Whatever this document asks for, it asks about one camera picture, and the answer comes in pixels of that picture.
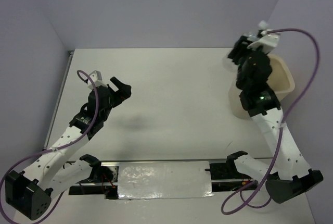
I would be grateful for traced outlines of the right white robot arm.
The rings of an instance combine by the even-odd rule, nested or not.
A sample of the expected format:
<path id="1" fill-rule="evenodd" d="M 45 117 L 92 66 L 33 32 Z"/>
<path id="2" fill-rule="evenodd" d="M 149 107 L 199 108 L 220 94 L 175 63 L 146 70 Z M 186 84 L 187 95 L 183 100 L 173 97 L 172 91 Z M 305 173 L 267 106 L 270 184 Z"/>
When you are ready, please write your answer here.
<path id="1" fill-rule="evenodd" d="M 228 58 L 237 65 L 235 87 L 239 101 L 249 117 L 258 125 L 273 158 L 269 166 L 247 152 L 228 155 L 226 172 L 232 178 L 249 175 L 265 186 L 270 198 L 281 204 L 307 192 L 323 180 L 299 151 L 286 124 L 287 114 L 267 81 L 273 68 L 268 57 L 279 41 L 279 35 L 260 31 L 243 34 Z"/>

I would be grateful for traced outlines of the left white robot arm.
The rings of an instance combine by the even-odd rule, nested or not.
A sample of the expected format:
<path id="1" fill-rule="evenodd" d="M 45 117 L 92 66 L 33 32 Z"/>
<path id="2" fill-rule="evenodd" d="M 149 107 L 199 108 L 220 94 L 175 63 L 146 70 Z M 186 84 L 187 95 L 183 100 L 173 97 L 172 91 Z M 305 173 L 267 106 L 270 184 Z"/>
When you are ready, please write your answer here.
<path id="1" fill-rule="evenodd" d="M 66 166 L 68 159 L 86 145 L 104 126 L 111 110 L 130 98 L 131 86 L 116 77 L 110 81 L 114 91 L 100 79 L 92 79 L 88 101 L 70 121 L 61 137 L 21 172 L 10 171 L 5 177 L 6 203 L 35 221 L 42 217 L 59 194 L 77 182 L 95 182 L 103 174 L 113 178 L 112 171 L 102 166 L 96 157 L 85 154 Z"/>

